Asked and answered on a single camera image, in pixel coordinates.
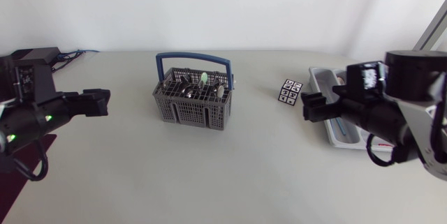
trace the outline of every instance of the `white table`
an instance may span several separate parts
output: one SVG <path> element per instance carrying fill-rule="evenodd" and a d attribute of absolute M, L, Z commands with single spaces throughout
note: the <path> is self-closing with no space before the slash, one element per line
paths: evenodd
<path fill-rule="evenodd" d="M 162 122 L 156 52 L 88 53 L 56 73 L 58 91 L 110 89 L 109 116 L 56 130 L 47 177 L 27 183 L 4 223 L 446 223 L 447 182 L 420 161 L 382 168 L 365 151 L 331 147 L 301 101 L 277 100 L 286 78 L 309 91 L 308 67 L 353 60 L 205 53 L 230 59 L 237 80 L 224 131 Z"/>

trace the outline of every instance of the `dark red cloth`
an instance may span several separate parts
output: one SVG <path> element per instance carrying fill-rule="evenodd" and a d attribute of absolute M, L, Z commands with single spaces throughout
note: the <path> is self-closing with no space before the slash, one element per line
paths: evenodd
<path fill-rule="evenodd" d="M 55 139 L 56 135 L 54 134 L 48 134 L 42 138 L 41 142 L 45 151 L 50 148 L 50 145 Z M 29 144 L 16 152 L 14 156 L 27 164 L 29 169 L 33 171 L 40 161 L 34 144 Z M 8 174 L 0 173 L 0 223 L 5 219 L 6 214 L 8 214 L 9 209 L 12 207 L 27 181 L 28 179 L 23 177 L 18 171 Z"/>

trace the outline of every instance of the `basket handle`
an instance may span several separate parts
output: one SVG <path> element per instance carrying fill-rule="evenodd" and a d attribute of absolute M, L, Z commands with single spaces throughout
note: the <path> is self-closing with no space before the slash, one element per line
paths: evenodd
<path fill-rule="evenodd" d="M 228 89 L 233 90 L 233 75 L 231 73 L 231 62 L 228 59 L 215 57 L 208 54 L 190 53 L 190 52 L 164 52 L 158 53 L 156 56 L 156 68 L 159 72 L 159 80 L 162 82 L 165 79 L 165 72 L 163 70 L 162 59 L 165 58 L 189 58 L 211 61 L 217 64 L 222 64 L 226 67 L 226 78 L 228 80 Z"/>

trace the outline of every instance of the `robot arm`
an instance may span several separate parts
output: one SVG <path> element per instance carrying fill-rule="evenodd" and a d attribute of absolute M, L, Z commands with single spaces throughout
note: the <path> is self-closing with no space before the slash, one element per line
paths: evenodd
<path fill-rule="evenodd" d="M 32 181 L 43 179 L 48 160 L 40 139 L 72 117 L 107 116 L 110 91 L 56 92 L 49 65 L 0 57 L 0 172 L 17 170 Z M 34 143 L 42 161 L 38 175 L 14 153 Z"/>
<path fill-rule="evenodd" d="M 388 52 L 385 63 L 347 66 L 346 85 L 332 88 L 339 96 L 333 104 L 321 93 L 302 94 L 304 118 L 341 117 L 371 133 L 367 152 L 377 165 L 419 157 L 428 172 L 447 180 L 446 72 L 447 52 Z M 390 161 L 372 153 L 374 136 L 395 146 Z"/>

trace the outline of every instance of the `metal tray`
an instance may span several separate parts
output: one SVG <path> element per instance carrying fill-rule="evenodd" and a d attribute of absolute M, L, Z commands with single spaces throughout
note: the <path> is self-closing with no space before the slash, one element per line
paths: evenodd
<path fill-rule="evenodd" d="M 332 87 L 341 85 L 338 77 L 346 80 L 346 71 L 334 68 L 311 67 L 309 72 L 312 91 L 321 92 L 328 99 L 328 103 L 337 101 L 339 96 L 332 92 Z M 367 131 L 341 118 L 325 120 L 324 124 L 332 146 L 366 150 L 366 140 L 369 135 Z M 372 150 L 392 151 L 393 146 L 385 140 L 375 137 L 372 143 Z"/>

